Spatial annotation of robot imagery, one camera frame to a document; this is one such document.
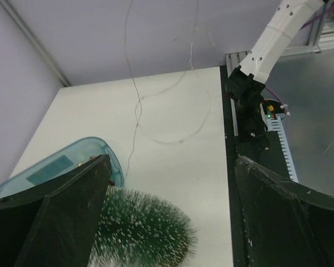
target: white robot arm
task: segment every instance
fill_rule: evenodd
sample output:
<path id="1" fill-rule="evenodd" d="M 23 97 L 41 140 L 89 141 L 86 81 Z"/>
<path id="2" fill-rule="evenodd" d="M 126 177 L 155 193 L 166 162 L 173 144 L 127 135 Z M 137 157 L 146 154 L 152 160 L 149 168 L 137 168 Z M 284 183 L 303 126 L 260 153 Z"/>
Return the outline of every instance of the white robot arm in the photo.
<path id="1" fill-rule="evenodd" d="M 241 71 L 266 83 L 273 66 L 323 0 L 283 0 L 250 54 L 240 63 Z"/>
<path id="2" fill-rule="evenodd" d="M 266 134 L 261 92 L 272 68 L 302 26 L 328 1 L 282 0 L 257 43 L 226 80 L 225 89 L 236 102 L 239 135 L 246 141 Z"/>

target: metal panel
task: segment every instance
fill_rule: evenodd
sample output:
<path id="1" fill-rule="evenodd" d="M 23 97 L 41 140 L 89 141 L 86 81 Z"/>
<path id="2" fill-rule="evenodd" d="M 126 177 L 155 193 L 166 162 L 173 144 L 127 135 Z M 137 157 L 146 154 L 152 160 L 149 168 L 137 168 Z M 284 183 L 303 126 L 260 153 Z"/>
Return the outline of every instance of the metal panel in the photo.
<path id="1" fill-rule="evenodd" d="M 11 0 L 73 85 L 129 78 L 124 25 L 131 0 Z M 134 76 L 224 64 L 252 48 L 280 0 L 136 0 L 127 21 Z M 293 46 L 308 42 L 302 30 Z"/>
<path id="2" fill-rule="evenodd" d="M 334 50 L 282 58 L 268 85 L 291 112 L 285 129 L 299 182 L 334 196 Z"/>
<path id="3" fill-rule="evenodd" d="M 0 6 L 0 183 L 62 85 Z"/>

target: white table surface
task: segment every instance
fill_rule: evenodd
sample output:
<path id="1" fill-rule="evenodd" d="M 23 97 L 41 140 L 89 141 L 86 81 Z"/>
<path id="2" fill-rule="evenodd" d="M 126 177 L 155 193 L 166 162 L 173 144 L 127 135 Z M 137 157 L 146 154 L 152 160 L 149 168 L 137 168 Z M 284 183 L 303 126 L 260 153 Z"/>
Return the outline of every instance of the white table surface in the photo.
<path id="1" fill-rule="evenodd" d="M 141 96 L 148 95 L 173 85 L 182 74 L 137 78 L 136 84 Z M 12 175 L 88 136 L 104 139 L 126 172 L 136 102 L 132 79 L 62 88 Z M 167 199 L 190 216 L 199 241 L 187 266 L 233 266 L 219 68 L 188 71 L 174 88 L 142 105 L 144 133 L 137 131 L 125 186 Z M 189 136 L 209 107 L 202 130 L 182 144 L 150 140 L 173 142 Z"/>

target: toy pine tree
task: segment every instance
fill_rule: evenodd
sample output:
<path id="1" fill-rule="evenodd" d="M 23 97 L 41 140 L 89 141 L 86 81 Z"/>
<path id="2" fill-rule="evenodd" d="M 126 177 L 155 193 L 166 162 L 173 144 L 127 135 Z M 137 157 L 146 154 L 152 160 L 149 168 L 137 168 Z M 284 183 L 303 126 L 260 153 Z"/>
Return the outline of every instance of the toy pine tree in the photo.
<path id="1" fill-rule="evenodd" d="M 109 187 L 91 253 L 101 266 L 178 267 L 194 254 L 190 219 L 156 196 Z"/>

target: blue plastic container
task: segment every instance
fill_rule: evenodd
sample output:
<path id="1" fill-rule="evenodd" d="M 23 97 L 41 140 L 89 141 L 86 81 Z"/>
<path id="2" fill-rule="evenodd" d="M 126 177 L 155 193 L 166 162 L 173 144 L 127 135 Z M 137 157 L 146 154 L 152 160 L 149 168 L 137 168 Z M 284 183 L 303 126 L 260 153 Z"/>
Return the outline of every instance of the blue plastic container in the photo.
<path id="1" fill-rule="evenodd" d="M 115 183 L 115 186 L 123 187 L 124 174 L 112 149 L 100 138 L 87 137 L 66 146 L 2 183 L 0 185 L 0 198 L 54 179 L 102 154 L 108 154 L 111 159 L 112 175 L 110 180 Z"/>

